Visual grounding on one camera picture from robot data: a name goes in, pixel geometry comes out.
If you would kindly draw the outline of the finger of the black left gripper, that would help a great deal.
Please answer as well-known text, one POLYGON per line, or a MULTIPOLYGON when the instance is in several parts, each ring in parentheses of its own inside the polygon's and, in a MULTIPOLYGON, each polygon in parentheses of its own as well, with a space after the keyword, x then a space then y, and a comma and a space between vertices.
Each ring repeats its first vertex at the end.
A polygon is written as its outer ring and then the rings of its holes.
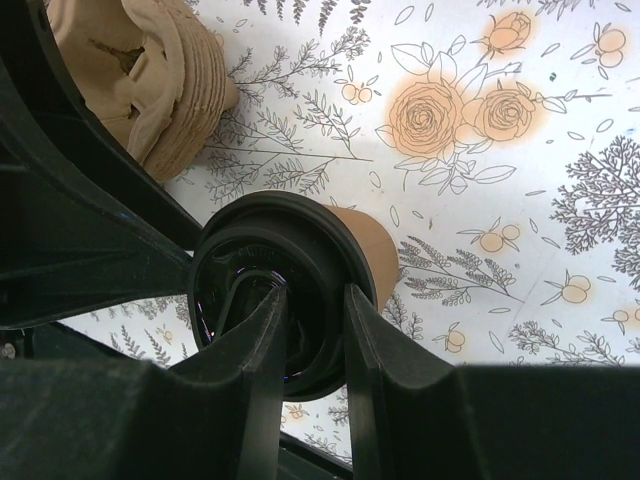
POLYGON ((1 326, 186 292, 199 223, 89 111, 40 1, 1 5, 1 326))

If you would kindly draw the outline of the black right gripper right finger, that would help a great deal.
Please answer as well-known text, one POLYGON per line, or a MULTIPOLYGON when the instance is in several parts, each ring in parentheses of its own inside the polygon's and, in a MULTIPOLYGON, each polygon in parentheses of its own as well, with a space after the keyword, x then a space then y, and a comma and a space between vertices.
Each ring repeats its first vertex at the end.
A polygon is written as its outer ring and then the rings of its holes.
POLYGON ((635 368, 454 366, 345 290, 357 479, 635 479, 635 368))

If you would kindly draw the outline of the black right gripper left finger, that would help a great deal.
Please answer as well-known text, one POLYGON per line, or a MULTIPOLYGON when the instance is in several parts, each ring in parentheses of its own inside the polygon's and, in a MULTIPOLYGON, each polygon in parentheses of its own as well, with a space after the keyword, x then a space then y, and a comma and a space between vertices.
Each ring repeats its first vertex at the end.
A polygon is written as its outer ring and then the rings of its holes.
POLYGON ((168 369, 118 359, 4 362, 2 477, 275 478, 285 367, 278 298, 168 369))

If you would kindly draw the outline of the black plastic cup lid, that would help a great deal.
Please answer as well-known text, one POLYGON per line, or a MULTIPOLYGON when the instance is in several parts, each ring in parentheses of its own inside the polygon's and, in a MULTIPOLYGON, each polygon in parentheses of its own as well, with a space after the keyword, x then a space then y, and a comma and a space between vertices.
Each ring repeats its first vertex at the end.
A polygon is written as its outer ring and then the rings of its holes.
POLYGON ((372 268, 344 220, 286 191, 238 198, 206 223, 190 267, 187 299, 199 348, 248 320, 270 294, 284 328, 284 398, 312 401, 345 382, 344 294, 378 302, 372 268))

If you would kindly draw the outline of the brown paper cup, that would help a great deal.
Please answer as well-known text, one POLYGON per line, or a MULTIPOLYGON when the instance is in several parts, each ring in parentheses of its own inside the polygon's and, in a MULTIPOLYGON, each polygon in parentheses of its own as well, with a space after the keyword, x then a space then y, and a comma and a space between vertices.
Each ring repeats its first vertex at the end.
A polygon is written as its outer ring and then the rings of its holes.
POLYGON ((375 285, 377 310, 381 313, 398 282, 399 259, 393 238, 366 213, 331 205, 326 208, 346 225, 361 248, 375 285))

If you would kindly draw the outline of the brown cardboard cup carrier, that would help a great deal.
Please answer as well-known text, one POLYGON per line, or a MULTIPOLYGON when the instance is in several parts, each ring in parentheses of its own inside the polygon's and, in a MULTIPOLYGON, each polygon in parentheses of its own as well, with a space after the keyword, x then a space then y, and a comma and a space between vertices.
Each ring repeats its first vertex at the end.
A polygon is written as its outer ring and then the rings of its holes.
POLYGON ((184 1, 52 1, 47 17, 87 108, 158 183, 238 103, 222 42, 184 1))

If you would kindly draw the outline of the floral table mat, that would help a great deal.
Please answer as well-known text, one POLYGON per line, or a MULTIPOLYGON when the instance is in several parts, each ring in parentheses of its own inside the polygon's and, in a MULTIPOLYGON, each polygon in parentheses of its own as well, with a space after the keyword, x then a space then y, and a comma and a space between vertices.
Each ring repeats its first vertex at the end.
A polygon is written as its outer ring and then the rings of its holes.
POLYGON ((384 317, 455 364, 639 363, 635 1, 194 1, 240 100, 166 184, 375 217, 384 317))

